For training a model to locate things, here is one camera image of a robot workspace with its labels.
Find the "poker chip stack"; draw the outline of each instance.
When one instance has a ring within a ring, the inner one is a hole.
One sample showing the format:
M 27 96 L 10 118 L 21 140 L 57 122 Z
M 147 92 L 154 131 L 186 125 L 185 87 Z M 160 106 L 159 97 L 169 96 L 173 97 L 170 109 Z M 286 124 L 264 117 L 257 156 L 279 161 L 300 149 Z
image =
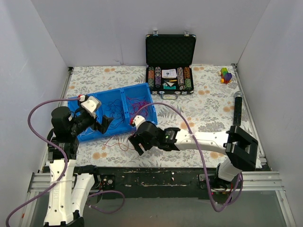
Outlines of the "poker chip stack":
M 153 89 L 155 82 L 155 69 L 154 67 L 149 67 L 148 68 L 148 86 L 150 89 Z
M 183 69 L 181 67 L 177 68 L 177 76 L 178 76 L 178 86 L 180 90 L 184 88 L 184 76 Z
M 184 68 L 185 90 L 191 90 L 190 70 L 189 67 Z
M 161 68 L 160 67 L 155 68 L 155 87 L 156 88 L 161 87 Z

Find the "floral tablecloth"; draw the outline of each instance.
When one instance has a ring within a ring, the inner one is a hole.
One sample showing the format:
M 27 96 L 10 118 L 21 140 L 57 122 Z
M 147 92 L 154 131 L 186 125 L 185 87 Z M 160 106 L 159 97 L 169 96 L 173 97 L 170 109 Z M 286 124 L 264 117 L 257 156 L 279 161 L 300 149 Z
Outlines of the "floral tablecloth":
M 221 84 L 216 75 L 223 66 L 193 65 L 195 91 L 191 95 L 179 96 L 177 100 L 162 100 L 152 95 L 154 102 L 165 102 L 178 108 L 195 131 L 216 132 L 228 130 L 233 121 L 234 93 L 239 91 L 232 66 L 224 66 L 232 73 L 229 84 Z M 145 82 L 145 67 L 75 67 L 66 97 L 94 93 Z M 252 134 L 249 115 L 245 105 L 242 110 L 241 127 Z M 161 128 L 180 127 L 186 129 L 181 118 L 169 108 L 156 105 L 158 126 Z M 145 151 L 142 156 L 131 149 L 127 138 L 130 133 L 111 138 L 80 143 L 77 165 L 119 166 L 119 167 L 202 167 L 197 150 L 166 152 L 158 148 Z M 206 166 L 217 167 L 225 156 L 203 151 Z M 261 168 L 258 158 L 257 168 Z

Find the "pink cable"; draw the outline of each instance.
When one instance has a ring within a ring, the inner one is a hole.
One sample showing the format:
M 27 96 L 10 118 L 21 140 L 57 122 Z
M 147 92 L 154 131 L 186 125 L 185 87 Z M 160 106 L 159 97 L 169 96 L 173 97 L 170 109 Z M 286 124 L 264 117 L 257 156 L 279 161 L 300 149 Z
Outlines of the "pink cable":
M 76 100 L 80 100 L 80 98 L 71 98 L 71 99 L 65 99 L 65 98 L 59 98 L 59 99 L 53 99 L 53 100 L 49 100 L 49 101 L 45 101 L 43 103 L 40 103 L 39 105 L 37 105 L 36 107 L 34 107 L 32 109 L 32 111 L 29 113 L 28 115 L 28 118 L 27 118 L 27 123 L 28 123 L 28 126 L 30 128 L 30 130 L 37 136 L 39 137 L 40 139 L 42 139 L 43 141 L 45 141 L 46 143 L 48 143 L 49 145 L 57 148 L 64 156 L 64 161 L 65 161 L 65 164 L 64 164 L 64 169 L 61 173 L 61 175 L 58 177 L 58 179 L 56 180 L 57 182 L 60 181 L 62 179 L 62 177 L 64 176 L 65 174 L 65 171 L 67 169 L 67 163 L 68 163 L 68 159 L 67 159 L 67 156 L 66 156 L 66 153 L 64 152 L 64 150 L 62 150 L 59 146 L 55 145 L 54 143 L 52 143 L 51 141 L 48 141 L 46 138 L 44 138 L 43 136 L 41 136 L 32 126 L 32 123 L 31 123 L 31 117 L 33 115 L 33 113 L 35 112 L 36 109 L 38 109 L 39 107 L 45 105 L 45 104 L 48 104 L 48 103 L 53 103 L 53 102 L 60 102 L 60 101 L 76 101 Z M 17 208 L 15 208 L 12 212 L 9 213 L 9 215 L 7 216 L 6 218 L 6 221 L 5 221 L 5 224 L 6 224 L 6 227 L 10 227 L 9 225 L 9 219 L 10 217 L 16 213 L 18 210 L 20 210 L 22 207 L 26 206 L 27 204 L 31 203 L 32 201 L 40 198 L 41 196 L 43 196 L 44 194 L 46 194 L 48 191 L 50 191 L 52 188 L 54 188 L 56 186 L 57 183 L 53 183 L 51 186 L 49 186 L 47 189 L 45 189 L 43 192 L 41 192 L 40 194 L 38 194 L 37 196 L 31 198 L 30 200 L 26 201 L 25 203 L 21 204 L 20 206 L 18 206 Z
M 100 208 L 98 208 L 96 206 L 90 205 L 89 203 L 86 203 L 86 205 L 88 205 L 89 207 L 91 207 L 91 208 L 93 208 L 95 210 L 98 210 L 98 211 L 100 211 L 102 213 L 105 213 L 105 214 L 113 214 L 113 213 L 117 212 L 118 210 L 120 210 L 123 207 L 124 203 L 125 203 L 125 196 L 124 196 L 124 194 L 122 192 L 115 191 L 115 190 L 108 190 L 108 191 L 97 192 L 95 194 L 89 195 L 88 198 L 94 197 L 96 195 L 106 194 L 106 193 L 117 193 L 117 194 L 122 195 L 123 201 L 122 201 L 122 204 L 120 205 L 120 207 L 118 207 L 116 210 L 106 211 L 106 210 L 102 210 L 102 209 L 100 209 Z
M 146 108 L 146 107 L 148 107 L 148 106 L 150 106 L 150 105 L 155 105 L 155 104 L 167 106 L 167 107 L 169 107 L 170 109 L 172 109 L 173 111 L 175 111 L 175 112 L 183 119 L 184 123 L 186 124 L 186 126 L 187 126 L 187 128 L 188 128 L 189 133 L 190 133 L 190 134 L 193 134 L 193 132 L 192 132 L 192 130 L 191 130 L 191 128 L 190 128 L 190 126 L 189 126 L 187 120 L 185 119 L 185 117 L 183 117 L 182 114 L 181 114 L 177 109 L 175 109 L 174 107 L 172 107 L 171 105 L 168 105 L 168 104 L 166 104 L 166 103 L 149 103 L 149 104 L 147 104 L 147 105 L 141 107 L 141 109 L 138 110 L 138 112 L 136 113 L 136 115 L 138 115 L 138 113 L 139 113 L 143 108 Z M 199 153 L 200 153 L 200 156 L 201 156 L 201 159 L 202 159 L 202 164 L 203 164 L 203 170 L 204 170 L 205 178 L 208 179 L 207 168 L 206 168 L 206 164 L 205 164 L 205 160 L 204 160 L 204 156 L 203 156 L 203 153 L 202 153 L 200 144 L 198 143 L 198 141 L 197 141 L 195 135 L 193 135 L 193 139 L 194 139 L 194 141 L 195 141 L 195 143 L 196 143 L 196 145 L 197 145 L 197 148 L 198 148 L 198 150 L 199 150 Z M 240 196 L 240 194 L 241 194 L 241 191 L 242 191 L 243 183 L 241 184 L 241 188 L 240 188 L 240 191 L 239 191 L 239 194 L 237 195 L 237 197 L 236 197 L 233 201 L 229 202 L 229 201 L 232 199 L 232 197 L 234 196 L 234 194 L 235 194 L 235 192 L 236 192 L 236 189 L 237 189 L 237 187 L 238 187 L 238 184 L 239 184 L 240 180 L 243 180 L 242 173 L 238 174 L 237 182 L 236 182 L 236 184 L 235 184 L 235 186 L 234 186 L 234 189 L 233 189 L 232 193 L 229 195 L 229 197 L 227 198 L 226 202 L 225 202 L 221 207 L 219 207 L 219 208 L 216 207 L 215 201 L 214 201 L 214 199 L 213 199 L 213 197 L 212 197 L 212 191 L 211 191 L 211 188 L 210 188 L 210 183 L 209 183 L 208 180 L 206 180 L 206 186 L 207 186 L 207 192 L 208 192 L 209 200 L 210 200 L 210 203 L 211 203 L 213 209 L 214 209 L 216 212 L 221 212 L 222 210 L 224 210 L 224 209 L 226 208 L 226 206 L 233 204 L 233 203 L 239 198 L 239 196 Z

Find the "black microphone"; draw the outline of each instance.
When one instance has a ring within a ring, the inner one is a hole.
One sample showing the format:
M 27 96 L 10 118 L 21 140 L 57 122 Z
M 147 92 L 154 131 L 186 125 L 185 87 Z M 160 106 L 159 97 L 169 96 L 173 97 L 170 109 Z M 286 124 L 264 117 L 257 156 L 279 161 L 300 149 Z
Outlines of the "black microphone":
M 237 91 L 234 95 L 235 97 L 235 109 L 233 112 L 233 125 L 241 125 L 241 115 L 242 115 L 242 97 L 243 94 L 240 91 Z

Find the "blue plastic tray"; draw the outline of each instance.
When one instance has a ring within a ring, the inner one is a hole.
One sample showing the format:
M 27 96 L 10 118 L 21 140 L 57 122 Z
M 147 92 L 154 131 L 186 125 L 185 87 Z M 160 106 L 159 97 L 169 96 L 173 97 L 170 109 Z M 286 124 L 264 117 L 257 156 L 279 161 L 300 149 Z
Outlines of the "blue plastic tray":
M 103 115 L 114 117 L 114 120 L 111 122 L 108 130 L 104 134 L 88 128 L 78 136 L 78 140 L 80 142 L 113 136 L 133 130 L 134 128 L 130 125 L 130 121 L 134 117 L 134 113 L 138 110 L 134 109 L 132 104 L 142 100 L 152 103 L 147 83 L 88 95 L 97 98 L 101 102 L 101 107 L 96 111 L 98 122 L 101 123 Z M 68 107 L 71 111 L 75 111 L 79 108 L 76 101 L 68 102 Z M 142 112 L 142 115 L 146 116 L 146 120 L 151 121 L 154 124 L 158 124 L 156 109 L 154 106 L 147 107 L 146 110 Z

